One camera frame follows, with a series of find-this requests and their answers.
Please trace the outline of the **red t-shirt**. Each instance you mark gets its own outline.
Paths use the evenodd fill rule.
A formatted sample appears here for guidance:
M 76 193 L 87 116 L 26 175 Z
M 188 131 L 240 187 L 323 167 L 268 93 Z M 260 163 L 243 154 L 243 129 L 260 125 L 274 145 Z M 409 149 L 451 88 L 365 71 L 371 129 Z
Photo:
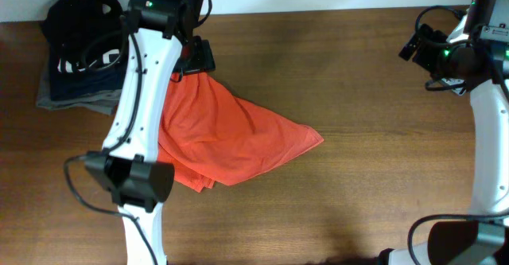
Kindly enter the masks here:
M 236 185 L 319 146 L 312 127 L 231 94 L 207 73 L 170 83 L 158 133 L 159 162 L 201 192 Z

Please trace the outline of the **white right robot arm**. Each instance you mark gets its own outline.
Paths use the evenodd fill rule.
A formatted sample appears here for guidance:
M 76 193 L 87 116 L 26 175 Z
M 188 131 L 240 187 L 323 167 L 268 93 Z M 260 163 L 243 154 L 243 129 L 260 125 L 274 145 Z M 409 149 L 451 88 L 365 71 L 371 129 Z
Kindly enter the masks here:
M 459 23 L 446 35 L 417 20 L 399 56 L 424 68 L 429 92 L 467 93 L 475 123 L 475 173 L 468 213 L 416 220 L 406 248 L 378 264 L 508 262 L 508 0 L 449 8 Z

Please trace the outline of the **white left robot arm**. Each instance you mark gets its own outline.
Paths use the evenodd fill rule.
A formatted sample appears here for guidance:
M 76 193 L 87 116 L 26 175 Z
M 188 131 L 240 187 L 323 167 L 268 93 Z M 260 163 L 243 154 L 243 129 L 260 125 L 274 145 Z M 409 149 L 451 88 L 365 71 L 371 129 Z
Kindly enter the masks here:
M 157 161 L 158 133 L 170 84 L 215 70 L 208 41 L 194 35 L 212 0 L 130 0 L 124 26 L 128 63 L 114 122 L 99 152 L 82 157 L 111 195 L 124 224 L 129 264 L 165 264 L 162 209 L 174 167 Z

